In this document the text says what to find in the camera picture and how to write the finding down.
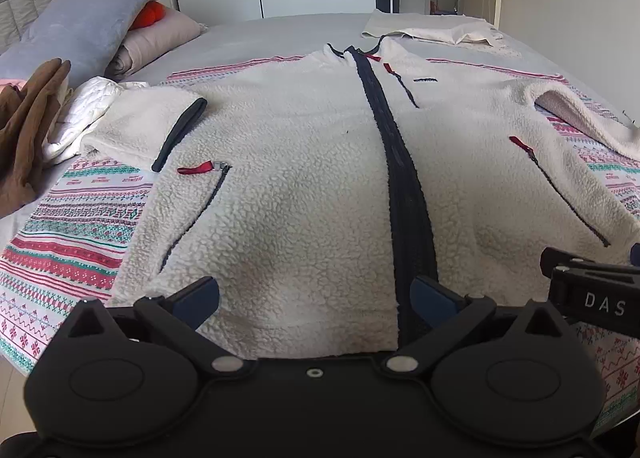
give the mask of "gray upholstered headboard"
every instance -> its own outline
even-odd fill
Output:
[[[0,0],[0,54],[19,42],[52,0]]]

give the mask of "silver bolt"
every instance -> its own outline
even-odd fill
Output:
[[[392,372],[408,373],[414,371],[420,363],[409,355],[396,355],[386,362],[386,367]]]
[[[324,375],[324,372],[320,368],[309,368],[306,371],[306,376],[311,378],[320,378]]]
[[[220,373],[233,373],[237,372],[242,366],[244,362],[242,359],[238,359],[238,357],[233,355],[225,355],[223,357],[218,357],[214,359],[211,363],[211,367]]]

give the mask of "pillow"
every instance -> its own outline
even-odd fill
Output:
[[[160,2],[147,2],[147,4],[142,7],[142,10],[138,13],[138,16],[136,16],[136,19],[133,20],[129,30],[133,31],[135,29],[141,29],[142,27],[153,25],[164,18],[164,10],[165,6]]]
[[[166,9],[165,16],[149,27],[129,31],[107,67],[107,77],[120,80],[140,70],[175,47],[202,33],[202,26],[187,15]]]
[[[0,56],[0,78],[29,79],[43,61],[71,61],[69,85],[104,74],[149,0],[52,0],[20,42]]]

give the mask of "front zipper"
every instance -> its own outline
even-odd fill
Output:
[[[604,235],[601,234],[595,227],[593,227],[589,223],[587,223],[587,220],[585,220],[582,216],[580,216],[580,213],[578,213],[577,210],[575,210],[575,207],[572,206],[572,204],[564,197],[564,195],[562,193],[560,193],[560,190],[556,187],[556,185],[554,184],[554,181],[551,180],[551,177],[549,177],[549,174],[542,168],[542,166],[538,162],[538,158],[536,157],[535,153],[533,152],[533,148],[531,148],[530,146],[527,146],[520,139],[518,139],[515,135],[512,135],[511,137],[509,137],[509,140],[513,144],[515,144],[518,148],[523,149],[523,151],[529,156],[529,159],[538,167],[540,172],[545,176],[546,181],[548,181],[548,183],[551,185],[553,190],[556,191],[556,193],[558,193],[558,196],[560,198],[562,198],[562,200],[564,200],[564,203],[569,206],[569,209],[571,209],[571,211],[574,213],[576,218],[578,220],[580,220],[583,223],[583,225],[587,229],[589,229],[589,231],[591,231],[593,234],[595,234],[597,236],[597,238],[602,242],[602,245],[604,245],[605,247],[609,247],[610,243],[604,237]]]
[[[398,344],[404,346],[428,330],[411,307],[409,290],[418,275],[438,279],[431,222],[414,161],[404,145],[380,81],[364,53],[354,47],[347,51],[356,62],[358,76],[385,148],[398,301]]]
[[[191,230],[193,225],[198,221],[198,218],[200,218],[202,216],[202,213],[204,213],[207,210],[207,207],[209,207],[209,205],[211,204],[213,199],[218,194],[218,191],[220,191],[220,188],[222,187],[222,184],[225,181],[226,174],[231,169],[231,166],[229,164],[227,164],[226,162],[213,162],[212,166],[213,166],[212,171],[221,171],[222,174],[220,175],[220,178],[216,182],[216,186],[213,188],[213,191],[211,192],[211,196],[209,196],[209,199],[207,200],[206,204],[204,204],[204,207],[202,209],[200,209],[200,212],[198,213],[196,218],[194,218],[193,222],[191,222],[189,224],[189,226],[184,230],[184,232],[175,239],[175,241],[171,245],[171,247],[169,247],[169,250],[166,252],[166,254],[164,255],[164,258],[162,259],[162,265],[160,266],[160,271],[162,271],[162,269],[164,269],[164,266],[166,265],[166,262],[169,259],[169,256],[171,255],[171,252],[175,249],[175,246],[178,244],[178,242],[182,239],[182,237],[185,234],[187,234]]]

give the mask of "zipper pull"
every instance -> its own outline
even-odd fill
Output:
[[[533,153],[533,148],[531,146],[527,146],[525,143],[523,143],[520,139],[518,139],[515,135],[512,135],[511,137],[509,137],[509,140],[515,144],[516,146],[518,146],[519,148],[524,149],[524,151],[526,151],[527,155],[529,156],[529,159],[531,159],[532,161],[534,161],[536,164],[538,164],[538,159],[536,158],[535,154]]]
[[[229,165],[226,162],[203,162],[197,167],[179,167],[177,172],[181,175],[199,175],[210,171],[224,171]]]

